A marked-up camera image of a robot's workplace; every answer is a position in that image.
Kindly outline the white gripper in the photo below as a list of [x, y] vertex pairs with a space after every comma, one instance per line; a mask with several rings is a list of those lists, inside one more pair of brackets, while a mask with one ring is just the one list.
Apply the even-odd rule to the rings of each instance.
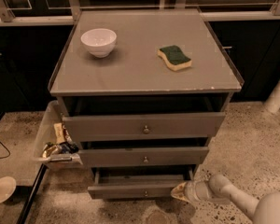
[[180, 183], [171, 190], [171, 196], [187, 203], [199, 201], [221, 203], [223, 201], [210, 189], [207, 181]]

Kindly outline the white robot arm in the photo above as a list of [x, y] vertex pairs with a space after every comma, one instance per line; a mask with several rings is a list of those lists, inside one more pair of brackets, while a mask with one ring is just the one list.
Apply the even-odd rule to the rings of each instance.
[[259, 187], [277, 178], [280, 187], [280, 136], [264, 119], [273, 120], [280, 111], [280, 80], [256, 114], [245, 119], [233, 117], [225, 132], [226, 146], [217, 150], [216, 159], [230, 166], [234, 182], [223, 174], [209, 179], [187, 181], [176, 186], [171, 195], [183, 202], [233, 203], [253, 224], [280, 224], [280, 191], [257, 199], [238, 189], [238, 184]]

